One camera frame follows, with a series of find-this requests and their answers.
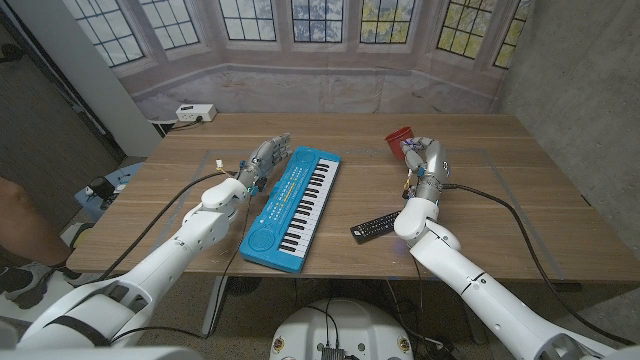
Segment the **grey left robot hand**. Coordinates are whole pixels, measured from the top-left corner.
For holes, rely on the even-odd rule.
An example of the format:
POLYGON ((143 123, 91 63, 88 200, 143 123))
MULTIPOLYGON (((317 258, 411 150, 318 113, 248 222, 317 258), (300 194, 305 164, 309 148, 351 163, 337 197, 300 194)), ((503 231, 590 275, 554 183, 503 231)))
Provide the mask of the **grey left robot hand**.
POLYGON ((251 153, 236 179, 250 190, 260 181, 266 181, 274 167, 292 153, 289 133, 266 140, 251 153))

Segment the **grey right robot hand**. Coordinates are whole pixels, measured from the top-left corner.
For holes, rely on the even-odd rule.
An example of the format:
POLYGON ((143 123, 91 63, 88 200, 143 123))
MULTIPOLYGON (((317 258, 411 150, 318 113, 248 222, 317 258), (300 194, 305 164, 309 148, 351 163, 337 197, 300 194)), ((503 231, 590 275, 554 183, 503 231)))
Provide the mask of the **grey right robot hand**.
POLYGON ((415 197, 436 203, 450 173, 446 149, 428 137, 405 139, 401 149, 407 167, 418 178, 415 197))

